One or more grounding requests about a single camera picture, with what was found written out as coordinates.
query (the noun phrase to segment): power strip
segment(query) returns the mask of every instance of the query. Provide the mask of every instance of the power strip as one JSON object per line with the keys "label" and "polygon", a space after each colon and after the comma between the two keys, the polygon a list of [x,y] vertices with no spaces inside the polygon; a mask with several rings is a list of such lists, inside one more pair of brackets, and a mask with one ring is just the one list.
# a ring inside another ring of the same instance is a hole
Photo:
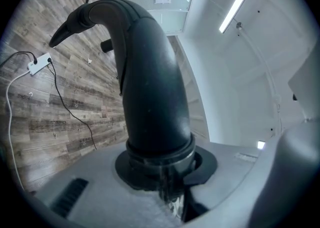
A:
{"label": "power strip", "polygon": [[48,62],[48,59],[51,58],[51,55],[49,53],[46,53],[42,56],[39,56],[36,60],[37,63],[34,64],[34,62],[30,62],[28,63],[28,70],[30,72],[31,75],[35,75],[37,72],[39,72],[40,70],[42,70],[43,68],[45,68],[47,65],[49,65],[50,63]]}

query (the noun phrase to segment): vent grille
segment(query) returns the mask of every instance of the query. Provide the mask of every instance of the vent grille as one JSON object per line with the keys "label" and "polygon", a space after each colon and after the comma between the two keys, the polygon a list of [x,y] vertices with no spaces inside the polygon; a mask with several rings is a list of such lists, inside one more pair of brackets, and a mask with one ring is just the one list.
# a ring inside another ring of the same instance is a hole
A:
{"label": "vent grille", "polygon": [[88,183],[87,180],[82,178],[76,178],[71,181],[58,199],[51,205],[50,209],[59,216],[66,218]]}

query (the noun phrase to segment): white ceiling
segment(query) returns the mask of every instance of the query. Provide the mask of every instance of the white ceiling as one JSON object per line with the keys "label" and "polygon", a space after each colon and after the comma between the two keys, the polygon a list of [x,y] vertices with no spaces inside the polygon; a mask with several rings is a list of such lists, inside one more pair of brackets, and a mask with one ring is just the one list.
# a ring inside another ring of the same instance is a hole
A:
{"label": "white ceiling", "polygon": [[192,0],[179,40],[197,80],[210,140],[255,146],[304,119],[288,81],[315,46],[319,27],[303,0],[245,0],[222,34],[233,2]]}

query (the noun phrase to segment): small light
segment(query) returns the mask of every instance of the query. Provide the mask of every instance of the small light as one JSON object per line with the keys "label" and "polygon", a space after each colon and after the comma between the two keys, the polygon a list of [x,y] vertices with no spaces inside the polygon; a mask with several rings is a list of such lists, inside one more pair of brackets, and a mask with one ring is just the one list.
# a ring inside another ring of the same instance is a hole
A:
{"label": "small light", "polygon": [[257,148],[262,150],[265,147],[266,142],[258,141]]}

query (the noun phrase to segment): wood plank paneling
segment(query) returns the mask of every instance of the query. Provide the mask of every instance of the wood plank paneling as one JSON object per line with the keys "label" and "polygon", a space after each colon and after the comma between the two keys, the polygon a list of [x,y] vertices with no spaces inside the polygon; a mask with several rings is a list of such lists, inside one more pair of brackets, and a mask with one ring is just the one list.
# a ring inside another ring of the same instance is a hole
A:
{"label": "wood plank paneling", "polygon": [[[2,38],[0,63],[16,51],[31,51],[37,57],[49,52],[66,106],[90,125],[96,147],[101,148],[128,138],[114,53],[106,54],[100,49],[100,42],[110,38],[107,29],[96,25],[56,48],[49,47],[55,31],[84,1],[22,0]],[[19,54],[0,69],[0,140],[7,149],[14,178],[5,92],[9,82],[25,72],[31,60]],[[34,76],[24,76],[9,90],[11,140],[18,171],[28,191],[38,190],[54,174],[94,150],[88,128],[63,107],[49,69],[53,71],[50,65]]]}

